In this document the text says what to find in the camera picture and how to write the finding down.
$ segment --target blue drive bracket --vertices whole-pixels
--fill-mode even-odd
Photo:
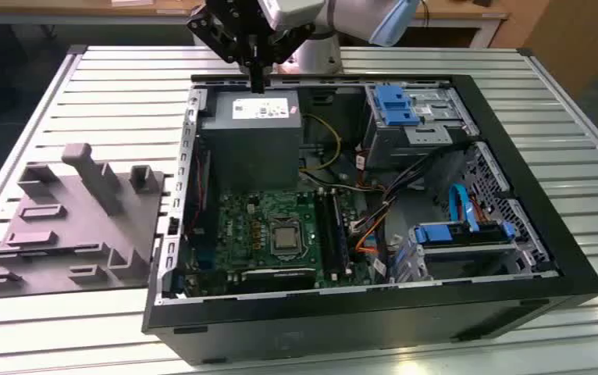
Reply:
[[[373,98],[387,126],[415,127],[420,124],[420,118],[412,109],[411,98],[408,98],[400,86],[376,85]]]

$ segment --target green circuit board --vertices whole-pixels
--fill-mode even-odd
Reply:
[[[262,191],[220,195],[216,270],[236,273],[268,268],[312,268],[314,287],[365,284],[353,267],[348,280],[326,280],[321,271],[318,229],[312,191]],[[345,222],[356,217],[349,192],[338,196]]]

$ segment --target floor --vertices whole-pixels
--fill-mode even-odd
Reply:
[[[15,70],[14,86],[18,94],[15,107],[0,113],[0,167],[14,145],[15,138],[46,85],[54,75],[64,53],[72,44],[97,45],[190,45],[192,38],[181,26],[116,26],[88,28],[58,26],[56,39],[46,39],[38,27],[14,27],[26,51],[28,62]],[[587,116],[598,126],[598,79],[576,100]]]

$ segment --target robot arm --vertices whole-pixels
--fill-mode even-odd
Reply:
[[[220,58],[238,63],[250,91],[264,92],[273,63],[284,63],[314,32],[337,30],[393,45],[419,0],[205,0],[186,23]]]

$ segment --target slotted aluminum surface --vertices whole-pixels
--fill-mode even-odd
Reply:
[[[342,62],[345,73],[472,75],[598,271],[598,131],[533,59],[515,50],[344,48]],[[0,240],[24,163],[73,173],[58,164],[65,142],[88,141],[116,172],[149,164],[173,173],[197,73],[237,70],[192,47],[68,55],[0,174]],[[492,341],[202,368],[140,333],[144,298],[124,290],[0,299],[0,373],[598,373],[598,298]]]

